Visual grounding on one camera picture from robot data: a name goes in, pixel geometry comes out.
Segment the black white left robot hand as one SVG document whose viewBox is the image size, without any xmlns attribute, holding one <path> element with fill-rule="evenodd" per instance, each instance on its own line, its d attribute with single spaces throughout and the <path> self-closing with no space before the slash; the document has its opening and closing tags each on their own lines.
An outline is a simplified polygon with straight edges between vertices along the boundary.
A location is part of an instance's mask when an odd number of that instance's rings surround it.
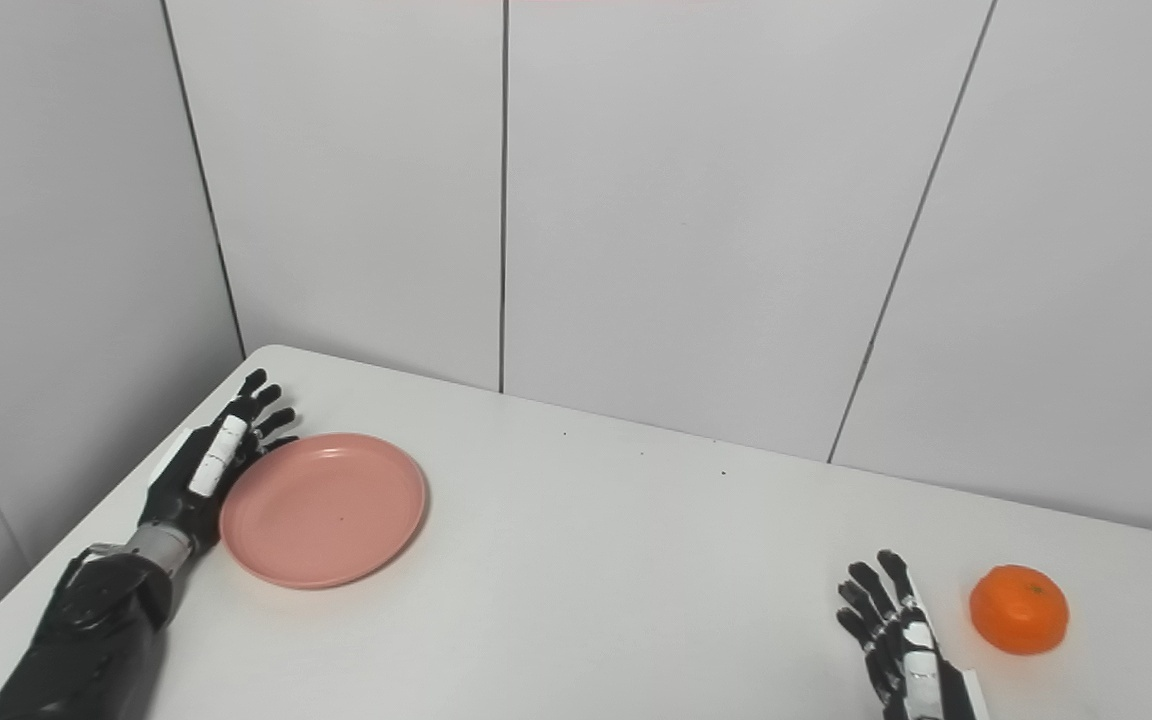
<svg viewBox="0 0 1152 720">
<path fill-rule="evenodd" d="M 241 473 L 278 448 L 297 441 L 279 437 L 296 420 L 283 407 L 270 411 L 282 387 L 270 382 L 265 369 L 244 378 L 214 420 L 187 430 L 156 470 L 138 526 L 172 530 L 185 541 L 188 555 L 214 547 L 220 539 L 220 511 Z"/>
</svg>

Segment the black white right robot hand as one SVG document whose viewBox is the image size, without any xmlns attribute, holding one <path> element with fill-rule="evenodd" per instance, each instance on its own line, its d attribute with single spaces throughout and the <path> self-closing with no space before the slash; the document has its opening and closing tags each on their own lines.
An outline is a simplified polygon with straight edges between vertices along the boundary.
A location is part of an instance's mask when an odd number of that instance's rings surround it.
<svg viewBox="0 0 1152 720">
<path fill-rule="evenodd" d="M 899 553 L 851 562 L 838 597 L 835 619 L 861 647 L 882 719 L 988 719 L 977 674 L 946 659 Z"/>
</svg>

